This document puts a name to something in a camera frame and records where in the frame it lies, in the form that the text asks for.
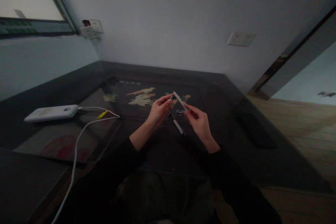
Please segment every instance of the pants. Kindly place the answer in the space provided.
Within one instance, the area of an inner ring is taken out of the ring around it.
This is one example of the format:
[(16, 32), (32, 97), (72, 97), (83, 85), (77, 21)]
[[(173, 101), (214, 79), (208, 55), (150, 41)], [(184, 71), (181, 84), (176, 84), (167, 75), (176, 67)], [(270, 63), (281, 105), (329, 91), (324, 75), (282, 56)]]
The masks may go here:
[(209, 180), (137, 171), (121, 193), (127, 223), (205, 223), (214, 213)]

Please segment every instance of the white cable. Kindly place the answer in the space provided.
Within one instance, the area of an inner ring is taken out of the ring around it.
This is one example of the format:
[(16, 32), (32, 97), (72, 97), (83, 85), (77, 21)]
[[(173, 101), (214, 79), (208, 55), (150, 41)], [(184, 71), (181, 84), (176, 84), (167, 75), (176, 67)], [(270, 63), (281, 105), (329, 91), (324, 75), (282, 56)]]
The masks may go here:
[[(87, 108), (87, 109), (93, 109), (93, 108), (94, 108), (94, 109), (107, 110), (107, 109), (105, 109), (105, 108), (100, 108), (100, 107), (78, 107), (78, 110), (79, 110), (79, 109), (86, 109), (86, 108)], [(116, 117), (109, 117), (109, 118), (104, 118), (104, 119), (99, 119), (99, 120), (96, 120), (96, 121), (89, 122), (89, 123), (86, 124), (85, 127), (82, 129), (82, 131), (80, 132), (80, 134), (79, 134), (79, 136), (78, 136), (78, 138), (77, 138), (77, 140), (76, 140), (76, 145), (75, 145), (75, 157), (74, 157), (74, 160), (73, 160), (73, 163), (74, 163), (74, 164), (73, 164), (73, 167), (72, 167), (72, 175), (71, 175), (70, 186), (69, 186), (69, 189), (68, 189), (68, 191), (66, 192), (66, 195), (65, 195), (65, 197), (64, 197), (64, 199), (63, 199), (63, 201), (62, 201), (62, 204), (60, 205), (60, 207), (59, 207), (59, 209), (58, 209), (58, 211), (57, 211), (57, 214), (55, 215), (54, 220), (52, 221), (51, 224), (55, 224), (55, 223), (56, 223), (56, 221), (57, 221), (57, 219), (58, 219), (58, 217), (59, 217), (59, 215), (60, 215), (60, 213), (61, 213), (61, 211), (62, 211), (62, 209), (63, 209), (63, 207), (64, 207), (64, 204), (65, 204), (65, 202), (66, 202), (66, 200), (67, 200), (67, 197), (68, 197), (69, 192), (70, 192), (70, 190), (71, 190), (71, 188), (72, 188), (72, 185), (73, 185), (73, 183), (74, 183), (74, 180), (75, 180), (75, 168), (76, 168), (76, 162), (77, 162), (77, 144), (78, 144), (78, 140), (80, 139), (82, 133), (84, 132), (84, 130), (86, 129), (86, 127), (88, 127), (91, 123), (95, 123), (95, 122), (98, 122), (98, 121), (105, 121), (105, 120), (109, 120), (109, 119), (113, 119), (113, 118), (120, 118), (119, 115), (114, 114), (114, 113), (111, 112), (110, 110), (107, 110), (107, 111), (110, 112), (111, 114), (115, 115)]]

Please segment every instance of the person's right hand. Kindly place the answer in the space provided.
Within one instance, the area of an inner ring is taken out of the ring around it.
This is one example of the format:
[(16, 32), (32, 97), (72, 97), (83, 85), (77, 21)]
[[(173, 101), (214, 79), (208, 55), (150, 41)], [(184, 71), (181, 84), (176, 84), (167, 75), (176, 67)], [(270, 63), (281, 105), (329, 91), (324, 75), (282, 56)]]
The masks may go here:
[(189, 123), (192, 125), (197, 136), (200, 138), (209, 153), (220, 151), (219, 145), (216, 143), (210, 132), (208, 115), (198, 108), (183, 102), (189, 111), (184, 111)]

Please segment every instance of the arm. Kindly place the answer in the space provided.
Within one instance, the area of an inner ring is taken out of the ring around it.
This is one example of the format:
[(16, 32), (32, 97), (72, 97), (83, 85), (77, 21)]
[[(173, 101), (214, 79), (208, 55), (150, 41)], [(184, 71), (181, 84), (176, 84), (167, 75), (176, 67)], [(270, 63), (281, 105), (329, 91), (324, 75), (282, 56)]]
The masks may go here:
[(274, 208), (261, 191), (253, 186), (241, 169), (213, 139), (208, 116), (201, 110), (184, 103), (189, 109), (185, 112), (209, 153), (210, 166), (216, 177), (225, 201), (231, 205), (240, 223), (256, 222), (282, 223)]
[[(152, 132), (158, 128), (171, 109), (171, 95), (156, 100), (146, 122), (72, 188), (57, 223), (94, 223), (97, 216), (112, 198), (120, 182), (134, 172), (142, 163), (139, 154)], [(50, 223), (54, 214), (46, 221)]]

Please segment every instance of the black sleeve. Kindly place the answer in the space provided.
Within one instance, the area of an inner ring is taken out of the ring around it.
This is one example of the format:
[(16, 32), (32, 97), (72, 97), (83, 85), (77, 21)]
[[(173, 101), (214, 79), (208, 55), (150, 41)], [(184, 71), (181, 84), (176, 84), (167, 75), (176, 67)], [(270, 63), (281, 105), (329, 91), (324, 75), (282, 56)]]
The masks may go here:
[[(143, 162), (128, 138), (73, 186), (56, 223), (94, 223), (120, 182)], [(46, 223), (50, 223), (57, 209)]]
[(212, 172), (239, 223), (282, 223), (280, 216), (224, 150), (209, 154)]

